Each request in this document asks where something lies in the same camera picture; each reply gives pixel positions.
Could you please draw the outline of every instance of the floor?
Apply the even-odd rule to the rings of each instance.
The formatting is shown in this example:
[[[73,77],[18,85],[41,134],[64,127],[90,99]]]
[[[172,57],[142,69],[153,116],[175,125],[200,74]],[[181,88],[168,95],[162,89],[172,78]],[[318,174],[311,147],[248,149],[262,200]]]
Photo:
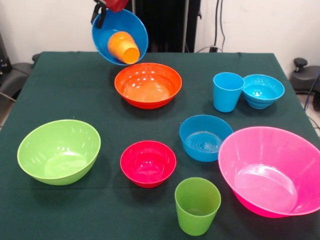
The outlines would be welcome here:
[[[307,99],[307,95],[297,95],[298,99],[301,102],[302,107],[305,106],[305,102]],[[312,103],[313,101],[313,96],[310,96],[310,103]],[[5,124],[11,109],[14,107],[14,102],[8,100],[8,99],[2,99],[1,101],[1,108],[0,108],[0,129],[3,127],[3,125]],[[316,128],[318,124],[320,126],[320,112],[316,112],[313,109],[312,104],[309,104],[308,109],[306,110],[306,114],[312,119],[310,119],[310,122],[312,123],[312,125],[315,127],[315,131],[318,134],[318,136],[320,136],[320,128]]]

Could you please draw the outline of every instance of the lime green bowl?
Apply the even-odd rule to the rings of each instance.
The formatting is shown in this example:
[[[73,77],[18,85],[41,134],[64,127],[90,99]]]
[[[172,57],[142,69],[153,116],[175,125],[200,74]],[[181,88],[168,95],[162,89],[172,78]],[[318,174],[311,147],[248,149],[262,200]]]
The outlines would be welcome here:
[[[97,130],[83,121],[46,123],[21,142],[17,159],[23,171],[42,183],[68,185],[94,165],[101,146]]]

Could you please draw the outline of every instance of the orange bowl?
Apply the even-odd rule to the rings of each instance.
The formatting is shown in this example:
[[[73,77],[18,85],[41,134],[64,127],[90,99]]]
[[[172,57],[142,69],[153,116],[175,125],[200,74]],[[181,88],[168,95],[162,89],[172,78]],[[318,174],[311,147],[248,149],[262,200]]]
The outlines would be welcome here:
[[[182,79],[179,73],[169,66],[139,63],[119,72],[114,86],[129,104],[140,109],[157,109],[178,94]]]

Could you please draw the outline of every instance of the black knob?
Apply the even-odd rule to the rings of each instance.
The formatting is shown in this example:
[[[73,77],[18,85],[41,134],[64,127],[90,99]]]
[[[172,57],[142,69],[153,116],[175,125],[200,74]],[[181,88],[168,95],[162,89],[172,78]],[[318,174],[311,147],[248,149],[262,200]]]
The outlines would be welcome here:
[[[305,60],[304,58],[302,57],[297,57],[293,60],[294,62],[294,65],[297,67],[297,68],[303,68],[304,66],[306,66],[308,64],[308,61]]]

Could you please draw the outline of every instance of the bowl rim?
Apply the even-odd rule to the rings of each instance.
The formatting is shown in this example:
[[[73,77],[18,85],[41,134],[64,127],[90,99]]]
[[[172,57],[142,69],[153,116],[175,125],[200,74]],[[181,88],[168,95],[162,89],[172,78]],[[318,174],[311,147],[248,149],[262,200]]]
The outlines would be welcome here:
[[[272,79],[272,80],[275,80],[276,82],[278,82],[278,83],[280,84],[280,86],[282,86],[282,93],[281,93],[279,96],[276,96],[276,97],[274,97],[274,98],[268,98],[268,99],[260,98],[260,97],[253,96],[253,95],[249,94],[249,93],[246,91],[246,78],[249,78],[249,77],[257,77],[257,76],[267,77],[267,78],[269,78],[269,79]],[[272,77],[272,76],[268,76],[268,75],[265,75],[265,74],[250,74],[250,75],[248,75],[248,76],[245,76],[245,77],[243,78],[243,80],[244,80],[244,86],[243,86],[242,91],[243,91],[244,95],[245,95],[245,96],[247,95],[247,96],[249,96],[249,97],[251,97],[251,98],[253,98],[253,99],[262,100],[262,101],[274,101],[274,100],[278,100],[279,98],[281,98],[281,97],[285,94],[285,92],[286,92],[285,86],[282,84],[282,82],[280,82],[278,79],[276,79],[276,78],[274,78],[274,77]]]
[[[220,149],[224,146],[224,144],[226,144],[226,142],[228,141],[229,138],[232,138],[234,135],[237,135],[238,133],[240,132],[244,132],[244,131],[247,131],[247,130],[251,130],[251,129],[272,129],[272,130],[276,130],[278,132],[286,132],[288,134],[290,134],[291,136],[294,136],[295,138],[298,138],[300,140],[302,140],[303,142],[305,142],[307,145],[309,145],[311,148],[317,150],[319,153],[320,153],[320,150],[315,147],[311,142],[309,142],[308,140],[304,139],[303,137],[293,133],[293,132],[290,132],[290,131],[287,131],[287,130],[284,130],[284,129],[281,129],[281,128],[277,128],[277,127],[272,127],[272,126],[250,126],[250,127],[245,127],[245,128],[242,128],[240,130],[237,130],[235,131],[234,133],[232,133],[231,135],[229,135],[224,141],[223,143],[221,144],[221,147]],[[220,160],[220,154],[221,152],[219,152],[218,154],[218,165],[219,165],[219,169],[220,169],[220,172],[224,178],[224,180],[226,181],[226,183],[229,185],[229,187],[232,189],[233,192],[235,192],[237,195],[239,195],[242,199],[244,199],[245,201],[247,201],[248,203],[250,203],[251,205],[255,206],[255,207],[258,207],[266,212],[269,212],[269,213],[273,213],[273,214],[278,214],[278,215],[283,215],[283,216],[301,216],[301,215],[307,215],[307,214],[311,214],[311,213],[314,213],[318,210],[320,210],[320,206],[318,206],[317,208],[313,209],[313,210],[309,210],[309,211],[304,211],[304,212],[297,212],[297,213],[291,213],[291,212],[281,212],[281,211],[274,211],[274,210],[270,210],[266,207],[262,207],[250,200],[248,200],[246,197],[243,197],[240,193],[238,193],[238,191],[234,188],[233,184],[230,183],[230,181],[228,180],[228,178],[225,176],[223,170],[222,170],[222,167],[221,167],[221,160]]]
[[[160,100],[160,101],[136,101],[136,100],[133,100],[133,99],[123,95],[123,93],[120,91],[120,89],[117,88],[117,85],[116,85],[116,83],[120,79],[120,77],[119,77],[120,74],[122,74],[123,71],[125,71],[127,69],[136,68],[137,66],[141,66],[141,65],[159,66],[159,67],[162,67],[162,68],[171,69],[178,76],[178,79],[179,79],[179,87],[178,87],[178,89],[173,94],[171,94],[169,97],[167,97],[166,99]],[[114,78],[115,90],[121,95],[121,97],[123,97],[124,99],[127,99],[127,100],[129,100],[131,102],[142,103],[142,104],[155,104],[155,103],[162,103],[162,102],[168,101],[169,99],[174,98],[180,92],[180,90],[182,88],[182,85],[183,85],[182,77],[175,69],[173,69],[172,67],[170,67],[168,65],[161,64],[161,63],[156,63],[156,62],[142,62],[142,63],[137,63],[137,64],[130,65],[130,66],[122,69]]]
[[[113,14],[116,13],[116,12],[112,12],[110,9],[107,9],[107,10],[106,10],[106,14],[108,14],[108,12],[111,12],[111,13],[113,13]],[[124,13],[126,13],[126,14],[129,14],[129,15],[133,15],[135,18],[138,19],[138,21],[139,21],[139,22],[141,23],[141,25],[143,26],[144,33],[145,33],[145,35],[146,35],[146,46],[145,46],[145,49],[144,49],[144,51],[143,51],[143,54],[140,54],[140,57],[139,57],[139,59],[138,59],[138,61],[137,61],[137,62],[139,62],[139,61],[141,61],[141,59],[145,56],[145,54],[146,54],[146,52],[147,52],[147,50],[148,50],[148,46],[149,46],[149,36],[148,36],[148,32],[147,32],[146,26],[145,26],[144,23],[141,21],[141,19],[140,19],[139,17],[137,17],[135,14],[133,14],[131,11],[129,11],[129,10],[127,10],[127,9],[123,9],[122,12],[124,12]],[[103,55],[102,53],[100,53],[100,51],[99,51],[99,49],[98,49],[98,45],[96,44],[96,41],[95,41],[95,38],[94,38],[94,28],[95,28],[95,26],[96,26],[97,19],[100,17],[100,15],[101,15],[101,13],[99,13],[99,14],[95,17],[95,19],[94,19],[94,21],[93,21],[93,23],[92,23],[92,28],[91,28],[91,37],[92,37],[92,41],[93,41],[93,43],[94,43],[95,48],[97,49],[98,53],[99,53],[104,59],[108,60],[110,63],[115,64],[115,65],[119,65],[119,66],[129,66],[130,64],[126,64],[126,63],[124,63],[124,62],[121,62],[120,60],[119,60],[119,62],[116,62],[116,61],[114,61],[113,59],[107,58],[105,55]]]
[[[148,143],[156,143],[156,144],[163,145],[163,146],[164,146],[166,149],[168,149],[169,152],[171,152],[172,155],[173,155],[174,166],[173,166],[172,170],[170,171],[170,173],[169,173],[166,177],[164,177],[163,179],[161,179],[161,180],[153,181],[153,182],[138,181],[138,180],[135,180],[134,178],[128,176],[128,174],[127,174],[127,173],[124,171],[124,169],[123,169],[122,162],[123,162],[123,156],[124,156],[124,154],[125,154],[132,146],[134,146],[134,145],[139,145],[139,144],[142,144],[142,143],[145,143],[145,142],[148,142]],[[131,144],[130,146],[128,146],[128,147],[123,151],[123,153],[121,154],[121,157],[120,157],[120,168],[121,168],[121,171],[123,172],[123,174],[124,174],[129,180],[131,180],[132,182],[138,183],[138,184],[142,184],[142,185],[153,185],[153,184],[158,184],[158,183],[161,183],[161,182],[167,180],[167,179],[174,173],[174,171],[175,171],[175,169],[176,169],[176,166],[177,166],[177,158],[176,158],[176,155],[175,155],[174,151],[173,151],[170,147],[168,147],[166,144],[164,144],[164,143],[162,143],[162,142],[159,142],[159,141],[155,141],[155,140],[137,141],[137,142]]]
[[[80,170],[74,172],[73,174],[70,174],[70,175],[67,175],[67,176],[61,176],[61,177],[42,177],[42,176],[37,176],[35,174],[31,174],[30,172],[26,171],[23,166],[21,165],[21,159],[19,157],[19,153],[20,153],[20,150],[21,150],[21,147],[23,145],[23,143],[28,139],[28,137],[33,134],[35,131],[41,129],[41,128],[44,128],[48,125],[52,125],[52,124],[56,124],[56,123],[60,123],[60,122],[77,122],[77,123],[82,123],[82,124],[85,124],[87,125],[88,127],[92,128],[93,131],[96,133],[96,136],[98,137],[98,148],[97,148],[97,151],[96,153],[94,154],[94,157],[83,167],[81,168]],[[97,158],[98,156],[98,153],[100,151],[100,147],[101,147],[101,137],[98,133],[98,131],[92,126],[90,125],[89,123],[87,122],[84,122],[84,121],[81,121],[81,120],[76,120],[76,119],[60,119],[60,120],[54,120],[54,121],[50,121],[50,122],[47,122],[45,124],[42,124],[38,127],[36,127],[35,129],[33,129],[31,132],[29,132],[24,138],[23,140],[21,141],[19,147],[18,147],[18,150],[17,150],[17,153],[16,153],[16,157],[17,157],[17,161],[18,161],[18,164],[20,166],[20,168],[28,175],[30,175],[31,177],[33,178],[36,178],[36,179],[41,179],[41,180],[60,180],[60,179],[65,179],[65,178],[68,178],[68,177],[71,177],[79,172],[81,172],[83,169],[87,168],[90,164],[92,164],[92,162],[95,161],[95,159]]]
[[[227,122],[226,122],[225,120],[223,120],[222,118],[217,117],[217,116],[213,116],[213,115],[209,115],[209,114],[198,114],[198,115],[193,115],[193,116],[188,117],[187,119],[185,119],[185,120],[181,123],[180,128],[179,128],[179,136],[180,136],[180,139],[181,139],[182,143],[186,144],[186,141],[184,141],[183,138],[182,138],[182,136],[181,136],[183,125],[184,125],[187,121],[189,121],[190,119],[198,118],[198,117],[210,117],[210,118],[212,118],[212,119],[220,120],[221,122],[225,123],[225,124],[231,129],[230,135],[234,133],[234,130],[233,130],[233,128],[230,126],[230,124],[227,123]],[[202,154],[205,154],[205,155],[211,155],[211,154],[216,154],[216,153],[218,153],[218,152],[220,151],[220,149],[221,149],[221,146],[219,147],[219,149],[218,149],[217,151],[214,151],[214,152],[205,152],[205,151],[196,150],[196,149],[194,149],[194,148],[193,148],[193,149],[194,149],[195,151],[199,152],[199,153],[202,153]]]
[[[219,86],[218,84],[216,84],[216,77],[219,76],[219,75],[222,75],[222,74],[231,74],[231,75],[236,75],[237,77],[240,77],[242,79],[242,86],[237,88],[237,89],[227,89],[227,88],[223,88],[221,86]],[[242,76],[240,76],[239,74],[236,74],[234,72],[229,72],[229,71],[223,71],[223,72],[219,72],[217,73],[216,75],[214,75],[213,77],[213,85],[215,85],[217,88],[219,89],[222,89],[222,90],[226,90],[226,91],[239,91],[239,90],[242,90],[244,87],[245,87],[245,80]]]

